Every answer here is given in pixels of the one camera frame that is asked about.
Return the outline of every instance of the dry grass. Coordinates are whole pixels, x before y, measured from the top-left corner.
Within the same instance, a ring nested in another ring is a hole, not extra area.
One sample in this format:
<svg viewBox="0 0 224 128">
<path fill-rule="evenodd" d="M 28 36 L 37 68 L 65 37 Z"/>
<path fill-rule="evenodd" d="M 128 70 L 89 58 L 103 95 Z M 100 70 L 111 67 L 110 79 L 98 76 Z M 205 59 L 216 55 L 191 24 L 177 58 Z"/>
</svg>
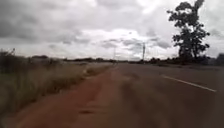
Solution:
<svg viewBox="0 0 224 128">
<path fill-rule="evenodd" d="M 96 75 L 108 66 L 60 64 L 38 67 L 26 72 L 0 73 L 0 118 L 39 98 L 77 85 L 87 76 Z"/>
</svg>

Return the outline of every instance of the bush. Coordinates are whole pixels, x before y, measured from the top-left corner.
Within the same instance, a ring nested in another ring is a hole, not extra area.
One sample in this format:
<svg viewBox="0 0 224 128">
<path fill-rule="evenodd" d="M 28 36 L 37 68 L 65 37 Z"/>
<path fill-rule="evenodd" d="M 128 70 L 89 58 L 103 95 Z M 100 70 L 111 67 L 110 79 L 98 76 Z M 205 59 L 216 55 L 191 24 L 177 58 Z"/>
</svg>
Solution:
<svg viewBox="0 0 224 128">
<path fill-rule="evenodd" d="M 220 53 L 216 59 L 216 64 L 224 66 L 224 53 Z"/>
<path fill-rule="evenodd" d="M 23 70 L 25 65 L 24 58 L 17 57 L 12 53 L 1 51 L 0 52 L 0 71 L 4 73 L 17 72 Z"/>
</svg>

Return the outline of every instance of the tree canopy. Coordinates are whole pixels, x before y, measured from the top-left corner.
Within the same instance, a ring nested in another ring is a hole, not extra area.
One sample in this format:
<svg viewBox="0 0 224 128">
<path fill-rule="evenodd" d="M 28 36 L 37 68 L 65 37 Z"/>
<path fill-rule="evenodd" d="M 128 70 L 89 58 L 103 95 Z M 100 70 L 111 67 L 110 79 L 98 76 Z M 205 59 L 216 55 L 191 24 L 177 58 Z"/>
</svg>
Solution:
<svg viewBox="0 0 224 128">
<path fill-rule="evenodd" d="M 210 33 L 205 31 L 204 24 L 199 22 L 198 10 L 204 0 L 197 0 L 194 5 L 188 2 L 181 2 L 174 11 L 167 11 L 170 14 L 169 21 L 179 28 L 180 33 L 173 36 L 174 46 L 179 46 L 179 57 L 183 61 L 197 60 L 198 57 L 209 48 L 203 44 L 203 39 Z"/>
</svg>

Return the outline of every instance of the cloudy sky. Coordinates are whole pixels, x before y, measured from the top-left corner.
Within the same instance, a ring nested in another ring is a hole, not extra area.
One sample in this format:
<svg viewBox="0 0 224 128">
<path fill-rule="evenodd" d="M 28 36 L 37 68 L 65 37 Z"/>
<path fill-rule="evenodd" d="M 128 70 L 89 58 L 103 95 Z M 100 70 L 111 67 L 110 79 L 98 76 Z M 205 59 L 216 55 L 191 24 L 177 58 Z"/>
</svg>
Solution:
<svg viewBox="0 0 224 128">
<path fill-rule="evenodd" d="M 0 0 L 0 49 L 52 57 L 136 60 L 173 57 L 166 11 L 192 0 Z M 211 33 L 207 54 L 224 52 L 224 3 L 205 0 L 200 20 Z"/>
</svg>

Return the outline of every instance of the pole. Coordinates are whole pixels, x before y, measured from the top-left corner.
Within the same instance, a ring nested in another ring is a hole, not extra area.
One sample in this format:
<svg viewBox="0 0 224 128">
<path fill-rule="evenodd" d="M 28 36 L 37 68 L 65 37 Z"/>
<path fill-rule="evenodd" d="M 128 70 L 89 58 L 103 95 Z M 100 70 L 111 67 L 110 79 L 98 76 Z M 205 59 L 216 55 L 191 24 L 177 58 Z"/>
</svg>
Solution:
<svg viewBox="0 0 224 128">
<path fill-rule="evenodd" d="M 143 43 L 143 51 L 142 51 L 142 61 L 145 60 L 145 43 Z"/>
<path fill-rule="evenodd" d="M 116 47 L 114 47 L 113 61 L 115 65 L 116 64 Z"/>
</svg>

